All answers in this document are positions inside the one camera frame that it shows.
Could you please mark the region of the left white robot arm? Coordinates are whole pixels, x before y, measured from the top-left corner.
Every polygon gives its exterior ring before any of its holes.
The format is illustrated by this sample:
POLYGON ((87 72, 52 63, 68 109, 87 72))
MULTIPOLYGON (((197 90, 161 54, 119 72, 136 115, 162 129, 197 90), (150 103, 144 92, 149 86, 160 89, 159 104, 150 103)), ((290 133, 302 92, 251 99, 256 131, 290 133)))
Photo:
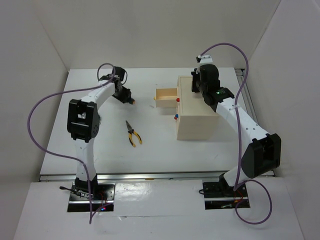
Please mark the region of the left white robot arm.
POLYGON ((127 71, 116 66, 112 73, 98 79, 101 87, 91 90, 81 99, 70 100, 68 105, 67 131, 75 141, 76 158, 81 160, 77 166, 75 189, 88 200, 94 199, 99 193, 94 166, 94 141, 101 124, 99 108, 109 97, 123 104, 135 103, 131 90, 124 87, 127 78, 127 71))

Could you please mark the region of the beige small yellow-knob drawer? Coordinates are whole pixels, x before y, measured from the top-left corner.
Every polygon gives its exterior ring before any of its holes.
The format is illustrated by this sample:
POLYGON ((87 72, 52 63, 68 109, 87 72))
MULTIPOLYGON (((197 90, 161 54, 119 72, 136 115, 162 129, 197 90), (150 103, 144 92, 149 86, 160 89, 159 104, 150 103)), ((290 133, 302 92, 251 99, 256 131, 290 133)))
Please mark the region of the beige small yellow-knob drawer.
POLYGON ((157 108, 176 108, 178 98, 177 88, 157 88, 155 90, 155 106, 157 108))

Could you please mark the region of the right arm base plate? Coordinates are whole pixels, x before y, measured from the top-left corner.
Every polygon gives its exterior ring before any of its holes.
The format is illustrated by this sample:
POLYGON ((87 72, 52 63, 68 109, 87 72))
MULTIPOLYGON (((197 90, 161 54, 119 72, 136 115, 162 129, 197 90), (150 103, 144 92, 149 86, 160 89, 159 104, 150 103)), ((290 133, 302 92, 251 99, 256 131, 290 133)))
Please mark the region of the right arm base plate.
POLYGON ((241 186, 236 191, 233 188, 222 191, 218 182, 203 182, 198 193, 204 197, 206 210, 234 209, 236 205, 238 208, 250 208, 246 186, 241 186))

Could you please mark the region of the yellow black pliers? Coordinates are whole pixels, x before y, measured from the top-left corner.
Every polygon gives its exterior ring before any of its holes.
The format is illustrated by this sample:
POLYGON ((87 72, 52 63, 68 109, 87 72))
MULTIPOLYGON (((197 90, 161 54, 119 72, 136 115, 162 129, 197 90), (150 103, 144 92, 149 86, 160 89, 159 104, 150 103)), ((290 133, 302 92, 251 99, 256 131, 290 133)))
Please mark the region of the yellow black pliers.
POLYGON ((136 147, 136 144, 133 141, 133 136, 136 136, 139 141, 139 144, 142 145, 143 141, 142 141, 142 138, 140 137, 140 135, 132 128, 132 126, 129 124, 129 122, 127 120, 125 121, 125 123, 126 123, 126 127, 127 127, 128 138, 129 138, 130 144, 134 148, 136 147))

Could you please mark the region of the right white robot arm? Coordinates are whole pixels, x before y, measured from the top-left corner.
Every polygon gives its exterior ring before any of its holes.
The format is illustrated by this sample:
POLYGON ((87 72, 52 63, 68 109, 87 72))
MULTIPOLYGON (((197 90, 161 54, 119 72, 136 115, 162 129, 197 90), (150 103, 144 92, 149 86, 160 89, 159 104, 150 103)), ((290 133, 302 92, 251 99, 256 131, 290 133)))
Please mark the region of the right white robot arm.
POLYGON ((203 64, 191 75, 192 92, 201 93, 204 102, 238 134, 238 164, 221 174, 213 188, 218 196, 230 197, 239 184, 280 166, 281 138, 260 127, 236 103, 234 94, 221 86, 215 65, 203 64))

